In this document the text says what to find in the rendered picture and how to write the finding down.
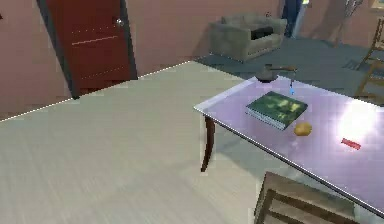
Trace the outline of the dark red room door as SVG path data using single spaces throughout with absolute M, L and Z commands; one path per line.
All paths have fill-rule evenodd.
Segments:
M 36 3 L 72 98 L 138 78 L 125 0 Z

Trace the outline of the brown wooden chair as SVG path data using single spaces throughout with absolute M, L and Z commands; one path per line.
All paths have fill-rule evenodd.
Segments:
M 254 224 L 360 224 L 354 203 L 272 172 L 264 175 Z
M 359 84 L 354 97 L 356 99 L 368 99 L 378 104 L 384 104 L 384 96 L 380 96 L 375 93 L 370 93 L 365 91 L 365 86 L 369 83 L 384 87 L 384 78 L 374 77 L 373 72 L 380 68 L 384 67 L 384 59 L 374 58 L 372 57 L 372 53 L 374 51 L 382 51 L 384 52 L 384 39 L 381 38 L 384 30 L 384 16 L 380 16 L 377 18 L 377 26 L 372 39 L 371 46 L 362 59 L 362 61 L 358 64 L 357 70 L 359 70 L 362 65 L 366 62 L 369 63 L 368 72 L 364 75 L 363 81 Z

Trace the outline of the red flat card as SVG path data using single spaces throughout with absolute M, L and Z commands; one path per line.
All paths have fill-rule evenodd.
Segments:
M 357 142 L 354 142 L 354 141 L 351 141 L 351 140 L 348 140 L 346 138 L 343 138 L 342 141 L 341 141 L 342 144 L 345 144 L 351 148 L 354 148 L 356 150 L 360 150 L 361 148 L 361 145 Z

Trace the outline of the yellow potato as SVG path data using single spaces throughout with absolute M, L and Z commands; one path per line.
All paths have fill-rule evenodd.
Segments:
M 312 132 L 312 125 L 308 122 L 297 123 L 294 128 L 296 136 L 309 136 Z

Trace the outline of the grey sofa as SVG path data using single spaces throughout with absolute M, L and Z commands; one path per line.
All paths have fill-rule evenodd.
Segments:
M 280 47 L 286 19 L 256 13 L 223 16 L 209 25 L 209 52 L 246 62 Z

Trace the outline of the pale purple dining table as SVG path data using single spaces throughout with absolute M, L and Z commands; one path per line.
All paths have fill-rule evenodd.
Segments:
M 270 83 L 246 80 L 195 109 L 216 124 L 291 165 L 309 177 L 384 218 L 384 108 L 279 77 Z M 274 91 L 308 104 L 300 122 L 312 125 L 307 137 L 294 126 L 281 131 L 245 113 L 246 106 Z M 357 142 L 360 150 L 341 141 Z

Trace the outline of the green book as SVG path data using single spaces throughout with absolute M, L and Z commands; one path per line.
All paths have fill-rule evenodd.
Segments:
M 304 102 L 269 91 L 248 104 L 245 113 L 279 130 L 285 130 L 307 108 Z

